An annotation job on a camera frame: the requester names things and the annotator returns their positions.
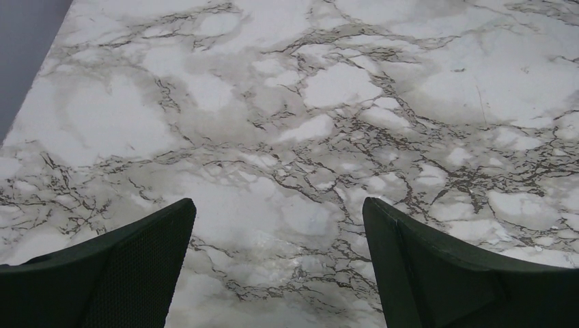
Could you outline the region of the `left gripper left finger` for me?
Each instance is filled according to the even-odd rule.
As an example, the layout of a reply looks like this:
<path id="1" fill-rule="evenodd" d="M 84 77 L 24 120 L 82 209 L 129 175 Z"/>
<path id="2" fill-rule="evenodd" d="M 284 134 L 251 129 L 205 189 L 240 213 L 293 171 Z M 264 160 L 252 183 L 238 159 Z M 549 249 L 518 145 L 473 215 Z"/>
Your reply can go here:
<path id="1" fill-rule="evenodd" d="M 88 241 L 1 266 L 2 327 L 163 327 L 193 230 L 184 198 Z"/>

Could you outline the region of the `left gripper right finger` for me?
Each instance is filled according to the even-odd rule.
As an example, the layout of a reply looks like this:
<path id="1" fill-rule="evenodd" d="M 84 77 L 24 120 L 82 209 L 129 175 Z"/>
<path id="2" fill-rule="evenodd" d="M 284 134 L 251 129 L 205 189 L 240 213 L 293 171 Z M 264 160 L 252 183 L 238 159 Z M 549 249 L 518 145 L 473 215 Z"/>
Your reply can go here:
<path id="1" fill-rule="evenodd" d="M 388 327 L 577 327 L 578 270 L 518 260 L 374 197 L 363 221 Z"/>

